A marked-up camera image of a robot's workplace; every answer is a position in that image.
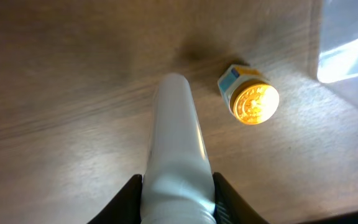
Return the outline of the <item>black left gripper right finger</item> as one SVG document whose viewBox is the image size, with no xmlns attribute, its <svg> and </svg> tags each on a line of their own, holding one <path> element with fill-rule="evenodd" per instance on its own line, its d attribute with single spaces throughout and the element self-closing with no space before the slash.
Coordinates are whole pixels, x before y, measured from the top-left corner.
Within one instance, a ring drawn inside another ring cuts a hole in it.
<svg viewBox="0 0 358 224">
<path fill-rule="evenodd" d="M 217 224 L 269 224 L 233 188 L 219 172 L 213 174 Z"/>
</svg>

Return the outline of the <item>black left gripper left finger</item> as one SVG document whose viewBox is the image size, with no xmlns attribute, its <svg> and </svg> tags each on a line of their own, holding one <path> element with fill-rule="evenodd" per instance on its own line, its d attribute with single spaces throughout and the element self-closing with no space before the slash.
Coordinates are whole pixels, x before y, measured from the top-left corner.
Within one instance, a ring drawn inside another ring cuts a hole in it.
<svg viewBox="0 0 358 224">
<path fill-rule="evenodd" d="M 142 176 L 133 175 L 88 224 L 140 224 Z"/>
</svg>

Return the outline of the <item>white plastic bottle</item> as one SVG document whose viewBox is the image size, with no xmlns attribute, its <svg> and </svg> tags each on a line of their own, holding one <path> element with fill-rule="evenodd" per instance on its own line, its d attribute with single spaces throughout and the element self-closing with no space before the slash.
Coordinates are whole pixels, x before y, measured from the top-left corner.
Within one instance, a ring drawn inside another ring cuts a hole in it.
<svg viewBox="0 0 358 224">
<path fill-rule="evenodd" d="M 215 223 L 215 188 L 187 79 L 170 73 L 153 102 L 142 223 Z"/>
</svg>

